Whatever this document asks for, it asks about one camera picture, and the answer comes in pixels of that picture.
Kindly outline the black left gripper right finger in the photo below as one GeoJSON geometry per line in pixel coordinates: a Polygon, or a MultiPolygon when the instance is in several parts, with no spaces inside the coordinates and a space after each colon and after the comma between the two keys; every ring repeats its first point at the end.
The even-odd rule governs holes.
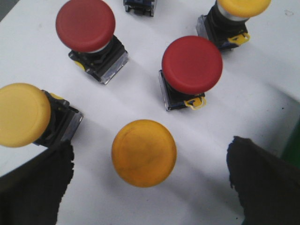
{"type": "Polygon", "coordinates": [[[229,181],[246,225],[300,223],[300,170],[247,138],[235,136],[226,156],[229,181]]]}

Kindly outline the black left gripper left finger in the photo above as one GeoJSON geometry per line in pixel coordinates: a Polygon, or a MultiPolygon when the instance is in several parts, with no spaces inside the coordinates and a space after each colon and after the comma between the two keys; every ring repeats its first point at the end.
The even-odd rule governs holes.
{"type": "Polygon", "coordinates": [[[2,225],[54,225],[74,174],[69,141],[46,149],[0,178],[2,225]]]}

